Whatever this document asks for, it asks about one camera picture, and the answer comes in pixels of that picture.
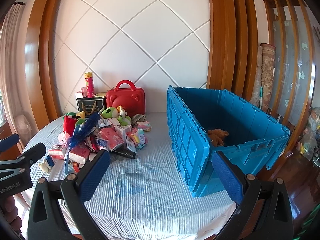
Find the person left hand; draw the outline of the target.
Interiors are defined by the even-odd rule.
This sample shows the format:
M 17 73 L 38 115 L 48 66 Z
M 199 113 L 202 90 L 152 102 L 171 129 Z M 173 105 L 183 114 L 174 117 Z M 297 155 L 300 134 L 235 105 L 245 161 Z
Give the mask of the person left hand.
M 13 196 L 8 197 L 4 201 L 4 215 L 7 222 L 11 225 L 14 231 L 18 231 L 22 227 L 22 220 L 18 216 L 18 209 L 15 204 L 15 199 Z

